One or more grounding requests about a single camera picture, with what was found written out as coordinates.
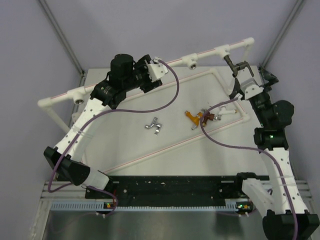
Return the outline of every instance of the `white table surface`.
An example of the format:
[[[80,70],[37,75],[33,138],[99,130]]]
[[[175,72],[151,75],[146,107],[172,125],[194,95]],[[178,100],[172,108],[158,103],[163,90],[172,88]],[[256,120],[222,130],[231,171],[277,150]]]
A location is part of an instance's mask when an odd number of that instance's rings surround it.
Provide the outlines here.
[[[254,72],[255,80],[258,84],[261,84],[262,81],[258,73],[258,68],[256,66],[251,67]],[[183,78],[209,70],[210,68],[212,68],[212,66],[197,67],[195,70],[189,70],[187,67],[174,67],[173,69],[179,78]],[[229,85],[230,81],[232,80],[232,73],[229,67],[217,66],[215,68]],[[96,84],[102,81],[106,77],[108,71],[108,68],[89,69],[85,86]],[[246,80],[248,77],[249,75],[247,71],[241,72],[239,75],[239,80]],[[171,73],[168,73],[163,79],[164,82],[172,82],[173,80],[174,78]],[[135,89],[129,92],[127,96],[131,96],[139,92],[139,89]],[[260,124],[251,108],[250,103],[248,101],[241,101],[240,103],[245,111],[250,115],[250,120],[225,129],[221,132],[214,133],[211,136],[214,139],[229,145],[256,147],[253,138],[254,129]],[[79,107],[79,111],[82,111],[84,106],[85,104],[82,104]],[[100,147],[97,147],[94,149],[94,151],[96,151],[97,156],[101,155]],[[91,167],[95,167],[95,156],[93,154],[90,154],[86,161]],[[214,144],[207,138],[202,138],[174,150],[151,157],[148,160],[138,164],[113,171],[111,175],[226,176],[236,175],[239,172],[254,172],[257,175],[267,175],[267,170],[258,152],[225,148]]]

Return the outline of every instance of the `metal clip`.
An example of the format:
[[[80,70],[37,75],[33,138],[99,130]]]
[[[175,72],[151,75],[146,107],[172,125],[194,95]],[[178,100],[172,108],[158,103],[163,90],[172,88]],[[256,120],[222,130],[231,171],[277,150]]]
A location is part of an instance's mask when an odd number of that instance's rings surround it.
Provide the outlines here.
[[[155,133],[154,135],[158,135],[158,133],[160,132],[160,129],[162,128],[162,124],[157,122],[158,118],[154,117],[153,121],[150,125],[145,125],[144,127],[146,129],[151,129],[152,127],[156,127]]]

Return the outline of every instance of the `orange flexible part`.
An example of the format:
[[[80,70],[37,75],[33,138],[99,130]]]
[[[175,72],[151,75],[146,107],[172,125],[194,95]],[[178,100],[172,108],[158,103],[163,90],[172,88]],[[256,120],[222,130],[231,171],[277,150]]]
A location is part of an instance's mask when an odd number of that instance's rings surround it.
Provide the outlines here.
[[[196,125],[199,126],[200,118],[202,117],[202,112],[198,112],[196,116],[192,116],[189,111],[185,111],[185,115]]]

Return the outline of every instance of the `white pvc pipe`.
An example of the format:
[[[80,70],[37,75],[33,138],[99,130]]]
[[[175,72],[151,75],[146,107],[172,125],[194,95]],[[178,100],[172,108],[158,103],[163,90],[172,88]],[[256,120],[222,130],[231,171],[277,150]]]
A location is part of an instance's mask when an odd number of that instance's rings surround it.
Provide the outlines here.
[[[68,125],[59,117],[59,115],[51,107],[44,108],[43,110],[49,115],[50,118],[52,118],[52,120],[56,124],[58,124],[60,128],[62,128],[62,130],[65,133],[69,132],[70,128],[68,127]]]
[[[242,48],[242,47],[245,47],[245,51],[244,51],[243,58],[242,58],[243,60],[245,60],[247,58],[248,53],[249,53],[252,45],[254,44],[254,42],[255,42],[255,40],[252,37],[249,37],[249,38],[246,38],[242,41],[232,43],[232,44],[218,46],[218,47],[213,48],[208,51],[189,54],[189,55],[183,56],[182,58],[179,58],[179,59],[176,59],[173,61],[169,61],[169,62],[167,62],[167,64],[170,67],[176,67],[179,65],[188,65],[188,60],[190,60],[190,57],[196,58],[196,60],[198,60],[198,59],[203,59],[203,58],[207,58],[207,57],[214,56],[214,55],[219,55],[220,57],[223,58],[223,56],[225,56],[226,53],[229,52],[230,50]],[[69,127],[64,123],[64,121],[57,115],[57,113],[51,107],[54,104],[61,103],[66,100],[74,100],[74,96],[77,94],[81,94],[82,96],[85,96],[85,95],[91,93],[94,88],[95,88],[95,84],[90,85],[90,86],[86,86],[86,87],[84,87],[84,86],[77,87],[77,88],[69,90],[66,93],[41,99],[38,101],[38,106],[43,111],[45,111],[52,118],[52,120],[56,124],[58,124],[65,132],[68,132]],[[136,94],[134,96],[126,98],[124,101],[132,100],[132,99],[140,97],[142,95],[143,95],[143,93]]]

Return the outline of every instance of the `gray wall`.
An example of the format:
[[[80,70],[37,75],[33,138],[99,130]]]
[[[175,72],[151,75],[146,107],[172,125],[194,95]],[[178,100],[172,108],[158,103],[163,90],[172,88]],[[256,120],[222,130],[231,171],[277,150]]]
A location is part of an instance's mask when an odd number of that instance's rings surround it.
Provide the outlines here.
[[[115,54],[164,60],[253,37],[258,64],[294,0],[47,0],[81,65],[109,66]],[[224,65],[218,57],[202,65]]]
[[[37,101],[79,76],[35,0],[0,1],[0,23],[0,238],[23,240],[51,173],[43,151],[63,135]]]
[[[307,0],[267,69],[280,82],[274,100],[286,99],[295,106],[286,134],[290,157],[298,176],[310,185],[320,203],[320,1]]]

